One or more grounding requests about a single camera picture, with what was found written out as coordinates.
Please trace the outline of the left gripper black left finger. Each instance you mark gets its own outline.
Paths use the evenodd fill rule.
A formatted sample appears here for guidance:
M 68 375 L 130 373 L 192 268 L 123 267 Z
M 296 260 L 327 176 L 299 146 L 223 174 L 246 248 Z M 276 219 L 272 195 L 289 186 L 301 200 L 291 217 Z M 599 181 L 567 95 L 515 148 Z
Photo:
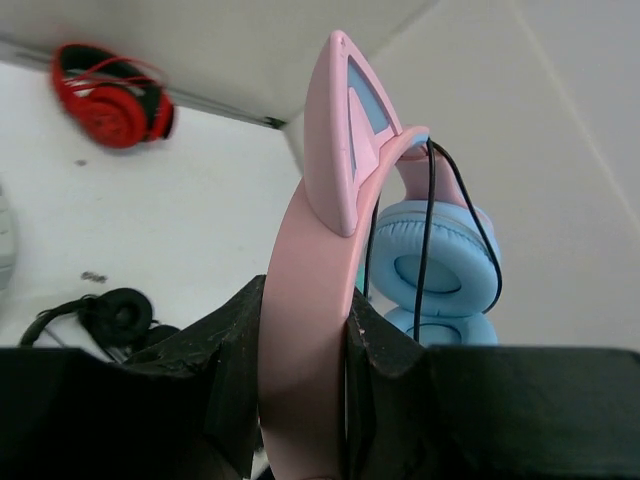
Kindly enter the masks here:
M 76 317 L 1 352 L 5 479 L 243 479 L 258 436 L 265 279 L 122 363 Z

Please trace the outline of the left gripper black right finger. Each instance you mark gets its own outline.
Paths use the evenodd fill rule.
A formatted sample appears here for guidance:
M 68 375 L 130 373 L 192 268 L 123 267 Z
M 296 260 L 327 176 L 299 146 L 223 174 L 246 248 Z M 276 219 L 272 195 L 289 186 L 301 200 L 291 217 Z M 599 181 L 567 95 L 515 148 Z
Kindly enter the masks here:
M 353 479 L 635 479 L 639 356 L 424 348 L 361 295 L 346 335 Z

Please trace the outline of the pink blue cat-ear headphones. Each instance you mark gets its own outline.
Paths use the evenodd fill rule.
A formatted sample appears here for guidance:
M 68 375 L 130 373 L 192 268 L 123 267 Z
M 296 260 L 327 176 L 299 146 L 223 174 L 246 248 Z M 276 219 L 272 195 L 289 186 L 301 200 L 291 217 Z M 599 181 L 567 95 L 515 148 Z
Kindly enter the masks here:
M 314 67 L 304 167 L 262 296 L 259 415 L 279 479 L 343 479 L 345 324 L 375 286 L 415 323 L 481 319 L 502 291 L 489 218 L 425 127 L 404 128 L 340 30 Z

